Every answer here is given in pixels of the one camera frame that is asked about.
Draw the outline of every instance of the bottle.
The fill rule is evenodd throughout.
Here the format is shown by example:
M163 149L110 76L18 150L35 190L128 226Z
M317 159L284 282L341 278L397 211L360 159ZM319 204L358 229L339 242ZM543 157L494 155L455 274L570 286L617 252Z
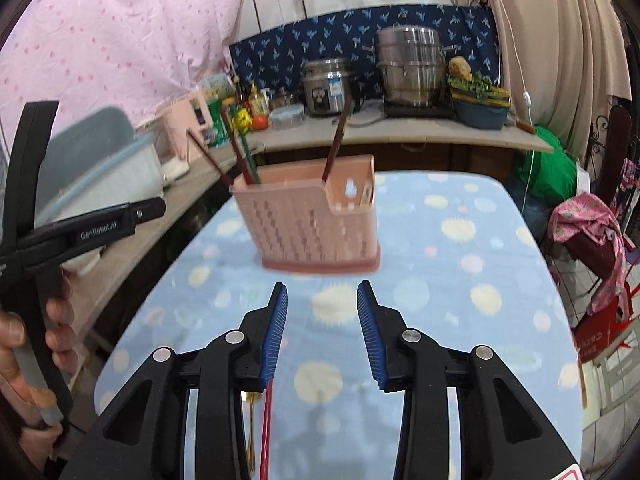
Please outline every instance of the bottle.
M267 103L264 100L264 96L258 92L255 84L251 86L251 94L249 95L249 107L251 108L251 115L257 117L258 115L269 116L269 110Z
M241 106L246 107L247 95L242 89L242 85L240 84L240 78L237 75L235 75L233 78L233 82L236 85L236 104L238 104L238 107L241 107Z
M220 100L220 97L218 97L218 91L214 90L211 95L211 101L207 102L207 108L209 109L209 113L211 114L211 119L213 121L211 127L212 138L209 141L209 146L212 148L221 146L228 140L228 132L225 128L225 123L222 121L222 117L220 116L221 107L222 101Z

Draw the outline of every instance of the pink box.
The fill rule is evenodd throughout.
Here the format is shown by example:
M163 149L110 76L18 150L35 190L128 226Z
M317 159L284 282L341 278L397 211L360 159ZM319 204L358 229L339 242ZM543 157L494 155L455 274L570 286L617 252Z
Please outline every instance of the pink box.
M372 272L380 266L373 156L258 168L262 181L242 175L232 191L267 269L312 274Z
M202 123L198 120L194 106L200 108ZM157 115L164 119L164 124L176 155L187 162L192 162L202 156L196 146L190 146L193 141L187 136L187 128L190 128L196 138L203 144L203 132L213 124L202 92L198 90L171 101L169 104L160 107Z

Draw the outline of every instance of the polka dot tablecloth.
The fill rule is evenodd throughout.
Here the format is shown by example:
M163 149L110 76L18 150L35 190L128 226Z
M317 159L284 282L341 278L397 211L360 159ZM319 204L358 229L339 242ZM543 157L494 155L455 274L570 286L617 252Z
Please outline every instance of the polka dot tablecloth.
M237 328L245 312L265 305L274 283L283 282L289 315L274 378L270 479L390 480L402 393L380 392L371 377L356 311L356 287L368 279L381 304L440 345L494 348L579 457L582 404L568 321L501 184L469 174L379 173L376 204L380 269L304 276L261 268L231 199L127 328L98 378L97 411L155 348L204 348ZM460 478L460 437L449 393L453 480ZM190 402L186 478L193 478L195 405ZM256 430L259 451L259 421Z

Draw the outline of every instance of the metal screw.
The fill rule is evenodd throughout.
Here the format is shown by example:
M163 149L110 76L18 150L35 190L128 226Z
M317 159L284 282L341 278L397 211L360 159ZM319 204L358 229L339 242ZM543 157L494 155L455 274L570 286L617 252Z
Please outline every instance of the metal screw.
M422 336L420 335L420 332L414 330L413 328L410 328L402 332L402 339L404 339L408 343L417 343L418 341L420 341L420 339L422 339Z
M488 346L479 346L478 348L476 348L476 355L479 358L488 361L494 356L494 351L491 350Z
M154 361L164 363L169 357L171 357L171 350L168 348L159 348L154 352Z
M232 330L227 335L225 335L225 341L232 345L237 345L244 340L244 334L239 330Z

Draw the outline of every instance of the green plant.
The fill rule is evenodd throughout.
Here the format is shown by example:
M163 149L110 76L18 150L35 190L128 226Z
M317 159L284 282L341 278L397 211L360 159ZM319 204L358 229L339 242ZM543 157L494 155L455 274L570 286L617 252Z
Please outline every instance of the green plant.
M489 95L500 95L500 89L492 85L491 78L480 72L473 74L471 81L449 76L448 83L452 88L473 92L478 101L485 100Z

